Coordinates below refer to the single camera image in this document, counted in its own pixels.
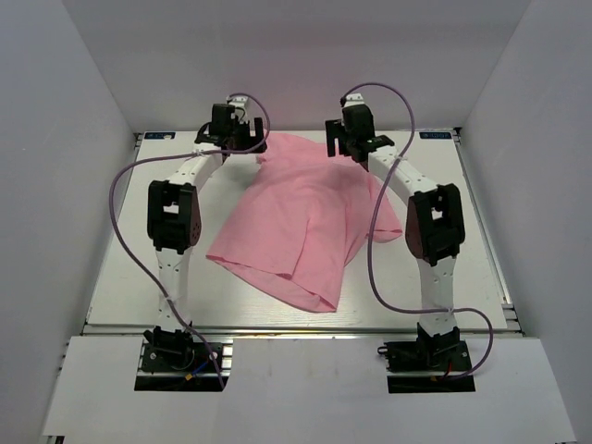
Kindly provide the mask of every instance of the blue label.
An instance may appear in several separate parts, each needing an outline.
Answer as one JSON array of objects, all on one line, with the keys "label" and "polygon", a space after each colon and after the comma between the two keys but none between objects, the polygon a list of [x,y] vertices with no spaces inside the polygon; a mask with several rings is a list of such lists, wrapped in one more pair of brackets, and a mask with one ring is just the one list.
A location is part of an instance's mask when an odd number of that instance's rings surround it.
[{"label": "blue label", "polygon": [[452,139],[452,135],[449,132],[439,131],[420,131],[420,139]]},{"label": "blue label", "polygon": [[144,139],[147,141],[163,141],[164,139],[175,139],[174,132],[146,132]]}]

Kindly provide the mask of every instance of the pink fabric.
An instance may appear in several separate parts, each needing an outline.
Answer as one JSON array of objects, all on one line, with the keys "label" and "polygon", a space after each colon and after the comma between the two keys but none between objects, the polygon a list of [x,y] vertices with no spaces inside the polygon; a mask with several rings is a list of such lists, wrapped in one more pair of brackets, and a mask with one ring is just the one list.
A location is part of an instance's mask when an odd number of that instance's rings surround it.
[{"label": "pink fabric", "polygon": [[[323,143],[271,134],[261,168],[206,257],[257,289],[310,312],[334,312],[343,268],[368,234],[379,191],[350,158]],[[401,235],[385,200],[376,241]]]}]

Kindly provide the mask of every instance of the white wall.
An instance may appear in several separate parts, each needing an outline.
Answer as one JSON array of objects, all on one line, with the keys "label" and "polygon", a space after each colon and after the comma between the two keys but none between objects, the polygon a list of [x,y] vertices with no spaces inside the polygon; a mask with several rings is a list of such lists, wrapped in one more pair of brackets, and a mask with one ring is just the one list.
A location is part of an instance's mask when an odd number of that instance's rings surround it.
[{"label": "white wall", "polygon": [[542,338],[583,443],[592,443],[591,17],[586,0],[534,0],[462,142],[521,323]]},{"label": "white wall", "polygon": [[58,0],[0,4],[0,441],[37,442],[133,138]]},{"label": "white wall", "polygon": [[[196,129],[244,90],[278,129],[322,129],[354,84],[408,95],[421,128],[462,125],[529,0],[64,0],[134,130]],[[403,106],[369,92],[379,126]]]}]

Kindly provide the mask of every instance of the wire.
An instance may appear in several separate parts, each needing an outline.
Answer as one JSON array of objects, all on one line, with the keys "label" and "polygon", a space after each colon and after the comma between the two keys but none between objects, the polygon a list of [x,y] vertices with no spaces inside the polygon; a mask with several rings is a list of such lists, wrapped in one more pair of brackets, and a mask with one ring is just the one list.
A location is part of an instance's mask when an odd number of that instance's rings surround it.
[{"label": "wire", "polygon": [[171,301],[170,295],[168,294],[167,289],[165,289],[165,287],[160,282],[158,277],[152,271],[150,271],[148,269],[148,267],[138,258],[138,256],[136,256],[136,254],[134,254],[134,252],[130,249],[129,245],[123,239],[123,236],[121,235],[121,231],[119,230],[119,226],[117,224],[117,216],[116,216],[116,211],[115,211],[115,190],[117,188],[117,183],[119,182],[121,177],[124,174],[126,174],[129,170],[131,170],[132,168],[140,166],[140,165],[149,164],[152,162],[161,162],[163,160],[188,159],[188,158],[192,158],[192,157],[197,157],[199,155],[208,155],[208,154],[249,154],[249,153],[253,153],[257,148],[259,148],[261,145],[263,145],[265,143],[265,141],[267,140],[267,138],[269,137],[269,131],[271,129],[271,122],[269,119],[269,115],[267,114],[267,111],[265,110],[265,107],[255,97],[253,97],[252,95],[250,95],[246,92],[235,92],[235,93],[231,94],[230,97],[234,97],[237,95],[245,95],[245,96],[249,97],[250,99],[252,99],[255,103],[257,103],[259,105],[259,107],[263,111],[263,114],[265,115],[265,121],[267,124],[267,131],[265,132],[264,138],[261,141],[259,141],[258,143],[256,143],[252,148],[249,148],[246,151],[209,150],[209,151],[201,151],[198,153],[163,155],[160,157],[150,157],[147,159],[137,160],[137,161],[132,162],[131,164],[121,168],[121,170],[119,170],[118,173],[113,178],[113,181],[111,182],[111,187],[109,188],[109,218],[111,219],[111,225],[113,226],[113,231],[115,232],[117,240],[121,244],[121,247],[123,248],[123,250],[128,254],[129,258],[146,274],[146,276],[148,276],[148,278],[150,278],[154,282],[154,284],[156,284],[156,287],[158,287],[160,289],[160,291],[163,294],[163,297],[166,300],[166,303],[168,303],[168,306],[170,307],[170,311],[177,318],[179,323],[186,330],[190,331],[193,335],[195,335],[203,343],[205,349],[208,352],[208,355],[212,358],[212,363],[214,364],[214,368],[215,368],[216,374],[218,376],[218,381],[220,382],[220,387],[222,389],[224,389],[224,379],[222,378],[222,372],[220,371],[220,366],[218,365],[218,362],[214,356],[214,351],[212,350],[212,347],[210,346],[208,341],[205,340],[205,338],[202,334],[200,334],[195,328],[193,328],[193,326],[188,324],[181,317],[179,311],[177,310],[177,307]]},{"label": "wire", "polygon": [[[380,192],[378,193],[378,197],[376,198],[376,205],[374,207],[374,211],[372,213],[372,219],[370,221],[370,231],[368,233],[368,246],[367,246],[368,278],[370,279],[370,287],[372,287],[372,292],[376,296],[376,299],[385,308],[387,308],[393,312],[402,313],[405,315],[429,315],[429,314],[433,314],[433,313],[448,313],[450,310],[447,308],[425,308],[425,309],[414,309],[413,310],[413,309],[408,309],[408,308],[395,307],[394,305],[391,305],[388,302],[386,302],[384,299],[382,299],[382,296],[380,296],[380,293],[379,293],[378,288],[376,286],[375,277],[374,277],[374,264],[373,264],[373,260],[372,260],[372,244],[373,244],[374,232],[376,229],[376,221],[378,219],[378,210],[380,209],[380,203],[382,202],[382,199],[384,198],[387,188],[389,187],[389,183],[390,183],[390,179],[392,178],[392,175],[395,173],[395,170],[399,166],[399,163],[401,162],[402,158],[406,155],[407,151],[409,150],[409,147],[411,146],[411,144],[413,142],[413,138],[415,137],[415,115],[413,114],[413,110],[411,108],[411,105],[409,105],[409,102],[407,101],[405,96],[399,90],[397,90],[396,88],[393,88],[392,86],[387,85],[386,83],[381,83],[378,81],[368,81],[365,83],[360,83],[359,85],[356,85],[353,88],[349,89],[345,94],[343,94],[343,97],[346,97],[348,94],[351,94],[354,91],[357,91],[360,88],[363,88],[364,86],[378,86],[380,88],[385,88],[385,89],[391,91],[392,93],[397,94],[400,97],[400,99],[403,101],[405,106],[407,107],[407,111],[409,112],[409,119],[411,120],[411,134],[409,136],[409,140],[407,141],[407,143],[405,144],[405,146],[403,147],[403,149],[399,153],[399,156],[395,159],[395,162],[392,164],[392,167],[390,168],[387,176],[385,177],[385,181],[382,184],[382,187],[380,188]],[[451,311],[453,313],[470,312],[470,313],[475,313],[475,314],[483,317],[483,319],[485,320],[485,322],[487,324],[487,328],[488,328],[488,332],[489,332],[489,343],[487,345],[487,349],[486,349],[483,357],[481,358],[481,361],[479,361],[473,368],[467,370],[464,373],[461,373],[457,376],[449,376],[448,380],[460,379],[462,377],[471,375],[475,370],[477,370],[478,368],[480,368],[484,364],[484,362],[487,360],[487,358],[491,354],[491,348],[493,347],[493,326],[491,325],[491,321],[489,320],[489,318],[483,312],[481,312],[480,310],[477,310],[476,308],[455,308],[455,309],[452,309]]]},{"label": "wire", "polygon": [[446,369],[446,373],[438,378],[439,381],[443,381],[452,371],[452,361],[448,362],[448,368]]}]

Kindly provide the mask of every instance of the white table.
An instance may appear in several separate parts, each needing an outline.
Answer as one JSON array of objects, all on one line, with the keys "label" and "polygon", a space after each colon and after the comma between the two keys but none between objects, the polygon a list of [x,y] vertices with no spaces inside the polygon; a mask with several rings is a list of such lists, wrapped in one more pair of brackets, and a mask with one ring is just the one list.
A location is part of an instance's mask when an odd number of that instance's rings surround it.
[{"label": "white table", "polygon": [[[73,338],[43,434],[67,444],[575,440],[539,339],[498,339],[473,393],[388,394],[380,337],[239,339],[222,393],[134,391],[139,337]],[[469,339],[473,356],[484,339]]]},{"label": "white table", "polygon": [[[316,142],[323,131],[294,132]],[[386,132],[399,148],[407,131]],[[138,159],[181,154],[193,148],[195,131],[177,132],[173,140],[144,140]],[[415,138],[408,153],[411,162],[439,183],[455,183],[462,196],[466,241],[455,269],[455,305],[473,306],[485,312],[495,328],[505,328],[501,309],[502,288],[487,255],[475,209],[452,140]],[[130,248],[156,273],[152,241],[146,234],[147,190],[154,179],[165,179],[182,161],[167,161],[134,169],[119,225]],[[234,156],[206,183],[199,195],[203,231],[190,265],[189,306],[194,325],[220,328],[326,328],[326,329],[415,329],[417,316],[384,309],[368,284],[365,246],[347,266],[341,300],[336,313],[311,314],[280,302],[251,287],[223,267],[205,259],[205,252],[237,201],[252,183],[258,166],[254,156]],[[388,195],[404,226],[405,205],[394,193]],[[417,264],[403,237],[375,246],[376,282],[388,302],[418,308],[420,281]],[[147,327],[154,325],[158,290],[128,258],[114,238],[107,249],[88,315],[91,327]],[[483,330],[483,320],[473,314],[458,314],[460,328]]]}]

